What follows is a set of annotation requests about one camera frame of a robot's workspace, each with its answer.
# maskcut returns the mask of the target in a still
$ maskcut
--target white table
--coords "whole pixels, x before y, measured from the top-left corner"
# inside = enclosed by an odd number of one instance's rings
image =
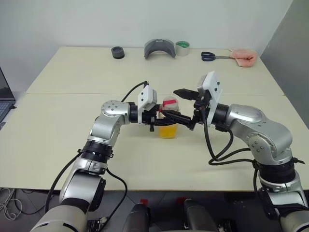
[[[9,122],[0,130],[0,186],[49,189],[62,167],[82,148],[101,105],[119,100],[117,94],[29,93],[23,97]],[[158,102],[165,95],[158,96]],[[128,101],[135,101],[132,94]],[[284,124],[293,134],[295,157],[309,163],[306,144],[309,131],[285,96],[223,95],[221,103],[253,105]],[[183,114],[192,116],[193,101],[180,100]],[[210,130],[216,152],[227,140],[226,133]],[[245,147],[235,139],[232,149]],[[159,138],[158,129],[148,126],[123,126],[109,160],[111,171],[122,177],[129,189],[138,190],[252,190],[253,168],[249,163],[209,166],[203,130],[179,126],[176,139]],[[250,152],[235,155],[253,158]],[[301,181],[309,189],[308,167],[297,164]],[[60,189],[68,172],[56,189]],[[122,184],[104,175],[106,189],[123,189]]]
[[[175,89],[195,90],[201,76],[216,70],[227,95],[283,95],[261,59],[251,68],[233,59],[201,60],[201,51],[229,55],[224,49],[191,49],[185,57],[167,54],[144,58],[143,48],[124,48],[125,57],[114,59],[110,48],[61,47],[28,89],[28,93],[125,94],[132,86],[149,81],[159,94]]]

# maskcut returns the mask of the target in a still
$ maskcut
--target yellow liquid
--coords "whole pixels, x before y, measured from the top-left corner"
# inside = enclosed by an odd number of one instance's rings
[[[169,126],[160,126],[159,127],[159,134],[160,137],[163,139],[172,139],[176,135],[178,125],[169,125]]]

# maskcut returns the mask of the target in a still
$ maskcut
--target laptop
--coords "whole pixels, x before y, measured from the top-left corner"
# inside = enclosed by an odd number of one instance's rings
[[[0,122],[14,109],[15,98],[0,67]]]

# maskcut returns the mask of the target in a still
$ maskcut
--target gray floor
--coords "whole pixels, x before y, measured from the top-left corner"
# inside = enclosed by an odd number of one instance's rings
[[[99,209],[89,213],[88,219],[105,217],[117,205],[122,197],[120,191],[107,191]],[[46,194],[31,193],[25,194],[21,190],[17,191],[17,198],[23,203],[23,210],[33,212],[44,205]],[[182,200],[192,198],[204,205],[215,220],[228,218],[237,221],[239,232],[279,232],[280,227],[276,221],[269,221],[263,213],[263,209],[258,201],[226,201],[224,193],[221,192],[200,192],[200,191],[129,191],[123,204],[112,217],[106,227],[106,232],[120,232],[127,215],[134,204],[141,199],[148,200],[151,209],[150,232],[165,230],[183,229]],[[51,201],[51,207],[56,206],[58,197]],[[17,212],[13,204],[9,206],[10,211]],[[28,232],[40,219],[43,210],[37,214],[28,216],[21,215],[15,221],[8,221],[0,211],[0,232]]]

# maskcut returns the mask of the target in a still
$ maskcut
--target pink cloth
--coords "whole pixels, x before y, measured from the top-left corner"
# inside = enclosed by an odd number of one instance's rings
[[[232,51],[230,57],[234,58],[241,67],[251,67],[256,61],[257,52],[249,49],[236,49]]]

